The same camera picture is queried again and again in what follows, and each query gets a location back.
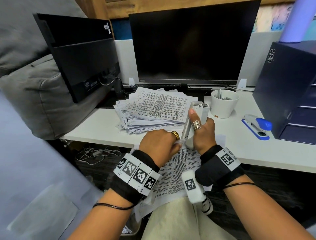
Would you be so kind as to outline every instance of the blue stapler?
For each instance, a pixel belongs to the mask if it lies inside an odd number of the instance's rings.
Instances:
[[[260,140],[269,140],[265,131],[271,131],[272,123],[255,115],[247,114],[241,120],[253,134]]]

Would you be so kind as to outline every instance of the pen holder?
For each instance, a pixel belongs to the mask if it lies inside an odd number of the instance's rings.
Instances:
[[[231,100],[223,100],[217,98],[218,90],[211,93],[211,114],[218,118],[228,118],[234,110],[239,95],[236,92],[222,89],[223,98],[230,98]]]

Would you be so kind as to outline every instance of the desk surface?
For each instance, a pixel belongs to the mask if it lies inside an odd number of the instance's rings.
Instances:
[[[277,140],[262,141],[241,122],[245,114],[262,117],[251,92],[238,91],[240,99],[227,119],[209,117],[215,121],[215,133],[226,135],[226,146],[242,163],[316,173],[316,146]],[[132,148],[143,134],[118,133],[119,118],[114,109],[95,109],[77,128],[62,138]]]

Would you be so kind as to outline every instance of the stapler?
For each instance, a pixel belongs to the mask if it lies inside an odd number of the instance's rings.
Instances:
[[[241,120],[250,131],[260,140],[269,140],[266,131],[271,131],[272,123],[255,115],[247,114]]]
[[[204,104],[203,102],[191,102],[190,108],[193,108],[196,111],[197,115],[199,116],[201,120],[201,124],[202,125],[205,124],[207,120],[207,116],[209,114],[210,106],[208,104]],[[182,136],[181,136],[181,139],[184,139],[186,137],[188,138],[185,142],[185,145],[188,149],[194,149],[193,135],[194,135],[194,129],[188,115],[186,118]]]

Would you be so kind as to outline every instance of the person's left hand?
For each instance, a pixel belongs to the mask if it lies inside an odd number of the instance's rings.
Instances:
[[[147,153],[160,168],[181,148],[175,144],[176,136],[164,129],[148,132],[139,145],[139,150]]]

